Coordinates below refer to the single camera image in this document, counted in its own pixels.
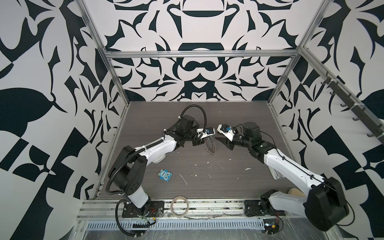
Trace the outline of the silver keyring with keys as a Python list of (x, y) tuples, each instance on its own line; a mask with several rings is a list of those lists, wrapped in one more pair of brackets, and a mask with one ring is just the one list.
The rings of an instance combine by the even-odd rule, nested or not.
[(210, 155), (214, 155), (217, 149), (214, 138), (212, 136), (205, 138), (205, 144), (206, 144), (208, 153)]

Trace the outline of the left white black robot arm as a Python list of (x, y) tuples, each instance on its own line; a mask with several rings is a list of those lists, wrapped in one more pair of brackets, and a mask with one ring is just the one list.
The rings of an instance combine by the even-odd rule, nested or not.
[(163, 130), (159, 139), (136, 148), (124, 147), (108, 173), (107, 195), (120, 195), (137, 209), (146, 207), (151, 201), (142, 187), (147, 166), (161, 162), (168, 153), (183, 147), (185, 142), (198, 146), (214, 134), (214, 129), (200, 128), (193, 117), (186, 115), (179, 117), (174, 127)]

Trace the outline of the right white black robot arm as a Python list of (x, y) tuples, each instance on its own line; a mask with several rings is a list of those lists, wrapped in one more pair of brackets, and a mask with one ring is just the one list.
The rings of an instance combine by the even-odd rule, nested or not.
[(287, 157), (275, 144), (265, 141), (260, 127), (254, 122), (242, 124), (242, 130), (220, 124), (217, 139), (229, 150), (246, 148), (249, 154), (269, 169), (293, 183), (303, 195), (270, 190), (260, 197), (263, 214), (289, 212), (307, 218), (318, 230), (326, 232), (352, 212), (341, 183), (331, 177), (318, 175)]

